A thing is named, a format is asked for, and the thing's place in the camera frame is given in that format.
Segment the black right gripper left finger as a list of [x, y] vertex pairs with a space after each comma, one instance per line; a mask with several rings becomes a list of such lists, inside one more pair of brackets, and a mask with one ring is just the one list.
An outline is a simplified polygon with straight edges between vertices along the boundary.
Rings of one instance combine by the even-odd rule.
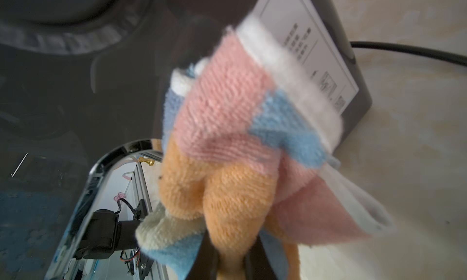
[[209, 232], [206, 231], [186, 280], [216, 280], [218, 263], [218, 251], [212, 244]]

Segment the grey steel coffee machine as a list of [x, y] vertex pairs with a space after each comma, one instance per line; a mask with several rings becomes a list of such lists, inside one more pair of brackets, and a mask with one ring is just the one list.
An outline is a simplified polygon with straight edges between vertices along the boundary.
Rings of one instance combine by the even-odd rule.
[[2, 279], [61, 280], [124, 250], [144, 275], [159, 263], [136, 230], [160, 201], [171, 74], [251, 14], [345, 139], [372, 98], [332, 0], [1, 0]]

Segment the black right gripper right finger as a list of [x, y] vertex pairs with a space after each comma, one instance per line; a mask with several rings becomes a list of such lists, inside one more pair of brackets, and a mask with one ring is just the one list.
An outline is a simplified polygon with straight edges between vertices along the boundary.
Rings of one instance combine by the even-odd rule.
[[270, 266], [260, 236], [248, 251], [243, 261], [246, 280], [277, 280]]

